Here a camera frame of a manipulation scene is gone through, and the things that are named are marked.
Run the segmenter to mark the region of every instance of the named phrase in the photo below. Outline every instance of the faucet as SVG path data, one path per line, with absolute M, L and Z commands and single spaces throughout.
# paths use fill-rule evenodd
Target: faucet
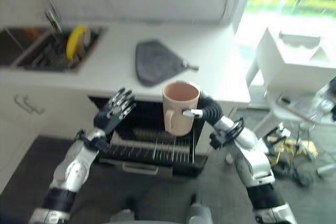
M 56 32 L 62 32 L 61 27 L 61 16 L 57 11 L 53 0 L 48 0 L 50 8 L 44 11 L 44 15 L 46 16 L 47 20 L 50 22 L 51 26 L 54 28 Z

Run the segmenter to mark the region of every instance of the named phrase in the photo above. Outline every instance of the window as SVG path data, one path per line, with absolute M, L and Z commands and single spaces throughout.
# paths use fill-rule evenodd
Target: window
M 236 34 L 246 70 L 266 27 L 319 35 L 336 44 L 336 0 L 248 0 Z

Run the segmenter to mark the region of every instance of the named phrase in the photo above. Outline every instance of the mug handle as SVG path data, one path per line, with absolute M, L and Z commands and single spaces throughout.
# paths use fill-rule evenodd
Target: mug handle
M 164 115 L 164 126 L 166 128 L 166 131 L 172 132 L 172 117 L 173 117 L 174 111 L 173 110 L 167 110 Z

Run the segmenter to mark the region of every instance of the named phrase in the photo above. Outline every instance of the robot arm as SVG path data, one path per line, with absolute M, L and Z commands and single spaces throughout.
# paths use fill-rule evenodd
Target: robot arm
M 214 149 L 226 146 L 234 158 L 240 180 L 258 223 L 296 224 L 289 205 L 274 187 L 275 178 L 267 156 L 257 149 L 258 139 L 244 127 L 244 121 L 233 122 L 222 114 L 220 105 L 203 93 L 199 98 L 202 110 L 185 110 L 184 116 L 205 119 L 215 131 L 210 135 Z
M 35 209 L 29 223 L 63 224 L 81 186 L 89 176 L 92 162 L 100 151 L 108 151 L 107 136 L 135 107 L 131 91 L 119 90 L 95 116 L 95 128 L 89 134 L 80 131 L 64 160 L 57 166 L 49 191 L 40 208 Z

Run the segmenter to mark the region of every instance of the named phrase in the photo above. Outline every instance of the drawer handle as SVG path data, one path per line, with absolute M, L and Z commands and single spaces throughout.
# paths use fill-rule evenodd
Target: drawer handle
M 19 101 L 19 98 L 22 99 L 22 101 L 24 100 L 26 96 L 22 96 L 20 94 L 17 94 L 14 96 L 14 102 L 16 103 L 16 105 L 18 105 L 21 109 L 23 109 L 24 111 L 28 112 L 29 114 L 33 113 L 33 110 L 30 107 L 26 107 L 23 104 L 21 104 L 21 102 Z
M 143 165 L 129 165 L 126 163 L 122 164 L 122 170 L 127 173 L 138 173 L 145 175 L 157 175 L 159 168 L 156 166 L 145 167 Z
M 21 94 L 15 95 L 14 102 L 29 114 L 35 112 L 38 115 L 42 115 L 44 113 L 43 108 L 29 104 L 27 95 L 21 95 Z

